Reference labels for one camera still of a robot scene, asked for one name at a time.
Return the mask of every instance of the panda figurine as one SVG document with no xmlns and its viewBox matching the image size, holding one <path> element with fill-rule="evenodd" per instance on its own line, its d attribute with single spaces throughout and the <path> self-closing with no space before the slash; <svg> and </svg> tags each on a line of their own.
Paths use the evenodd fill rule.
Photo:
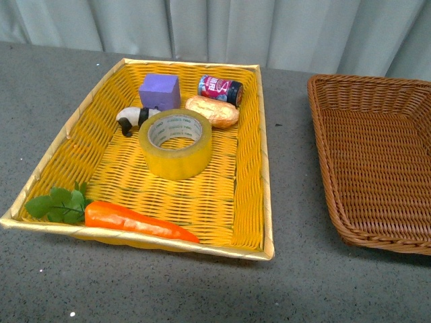
<svg viewBox="0 0 431 323">
<path fill-rule="evenodd" d="M 115 120 L 121 125 L 121 132 L 123 135 L 131 137 L 132 133 L 130 132 L 130 129 L 135 126 L 140 128 L 145 120 L 160 112 L 157 108 L 158 107 L 155 109 L 149 109 L 130 106 L 122 109 L 117 114 Z"/>
</svg>

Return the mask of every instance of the yellow wicker basket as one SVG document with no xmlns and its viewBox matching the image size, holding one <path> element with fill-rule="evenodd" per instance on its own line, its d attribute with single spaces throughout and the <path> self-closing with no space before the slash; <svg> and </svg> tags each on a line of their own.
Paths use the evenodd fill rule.
<svg viewBox="0 0 431 323">
<path fill-rule="evenodd" d="M 213 129 L 213 157 L 200 175 L 169 181 L 150 173 L 137 129 L 124 137 L 115 121 L 126 106 L 142 106 L 138 88 L 147 73 L 178 75 L 181 108 L 196 95 L 204 74 L 244 85 L 238 124 Z M 171 142 L 180 147 L 181 140 Z M 113 229 L 50 223 L 31 218 L 25 203 L 53 186 L 87 182 L 89 198 L 126 206 L 193 232 L 200 244 Z M 269 164 L 258 65 L 136 61 L 117 63 L 61 129 L 11 208 L 4 227 L 63 234 L 107 244 L 270 260 L 274 255 Z"/>
</svg>

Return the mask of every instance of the curtain fold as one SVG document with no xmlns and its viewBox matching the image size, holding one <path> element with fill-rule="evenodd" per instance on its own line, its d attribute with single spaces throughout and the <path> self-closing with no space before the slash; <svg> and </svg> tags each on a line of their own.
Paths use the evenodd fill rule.
<svg viewBox="0 0 431 323">
<path fill-rule="evenodd" d="M 431 0 L 2 0 L 0 40 L 431 81 Z"/>
</svg>

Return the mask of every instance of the tape roll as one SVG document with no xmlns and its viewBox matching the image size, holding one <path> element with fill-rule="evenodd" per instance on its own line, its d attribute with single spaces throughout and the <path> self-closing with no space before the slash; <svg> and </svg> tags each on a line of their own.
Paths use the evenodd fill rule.
<svg viewBox="0 0 431 323">
<path fill-rule="evenodd" d="M 190 138 L 194 143 L 181 149 L 160 147 L 178 137 Z M 211 160 L 211 125 L 195 111 L 167 110 L 142 124 L 139 143 L 151 173 L 167 180 L 184 180 L 200 174 Z"/>
</svg>

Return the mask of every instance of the purple block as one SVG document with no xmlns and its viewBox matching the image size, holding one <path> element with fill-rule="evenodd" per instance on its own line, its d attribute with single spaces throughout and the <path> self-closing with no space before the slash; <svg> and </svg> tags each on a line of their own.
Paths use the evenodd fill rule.
<svg viewBox="0 0 431 323">
<path fill-rule="evenodd" d="M 156 106 L 159 111 L 179 109 L 180 86 L 177 75 L 147 74 L 139 87 L 142 105 L 149 109 Z"/>
</svg>

